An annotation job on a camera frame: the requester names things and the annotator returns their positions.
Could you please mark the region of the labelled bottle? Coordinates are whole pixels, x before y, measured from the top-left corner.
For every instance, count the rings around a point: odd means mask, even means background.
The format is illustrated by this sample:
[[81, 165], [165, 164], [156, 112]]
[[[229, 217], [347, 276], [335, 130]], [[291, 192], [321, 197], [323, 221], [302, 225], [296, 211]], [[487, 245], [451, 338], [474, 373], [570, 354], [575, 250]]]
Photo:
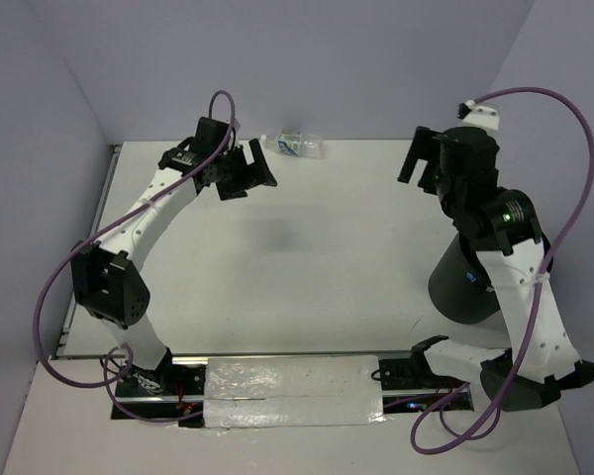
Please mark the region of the labelled bottle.
[[312, 134], [294, 130], [281, 130], [260, 137], [265, 148], [294, 157], [320, 159], [324, 156], [324, 140]]

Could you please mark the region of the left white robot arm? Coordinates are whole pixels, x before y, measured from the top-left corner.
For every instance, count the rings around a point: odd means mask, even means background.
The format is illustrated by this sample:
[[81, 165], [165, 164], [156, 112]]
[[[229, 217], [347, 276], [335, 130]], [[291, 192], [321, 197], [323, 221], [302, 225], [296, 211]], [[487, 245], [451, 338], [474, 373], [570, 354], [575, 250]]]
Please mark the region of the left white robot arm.
[[185, 377], [148, 317], [149, 288], [141, 271], [174, 218], [210, 186], [221, 200], [244, 198], [256, 186], [276, 186], [259, 140], [237, 143], [224, 122], [199, 120], [194, 136], [165, 151], [131, 218], [85, 245], [71, 260], [75, 301], [133, 353], [128, 377], [153, 395]]

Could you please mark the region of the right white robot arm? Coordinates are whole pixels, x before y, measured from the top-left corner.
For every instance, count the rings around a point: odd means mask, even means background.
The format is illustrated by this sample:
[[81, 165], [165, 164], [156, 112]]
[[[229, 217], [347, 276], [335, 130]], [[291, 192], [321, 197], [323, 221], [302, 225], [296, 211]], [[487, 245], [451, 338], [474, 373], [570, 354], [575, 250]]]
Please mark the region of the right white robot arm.
[[479, 127], [415, 131], [398, 179], [409, 182], [424, 161], [419, 186], [439, 199], [456, 229], [430, 276], [431, 301], [466, 325], [500, 313], [510, 345], [490, 349], [433, 336], [413, 346], [410, 372], [423, 387], [442, 378], [478, 383], [502, 411], [516, 412], [593, 383], [594, 363], [567, 335], [548, 281], [552, 246], [528, 195], [499, 185], [498, 152]]

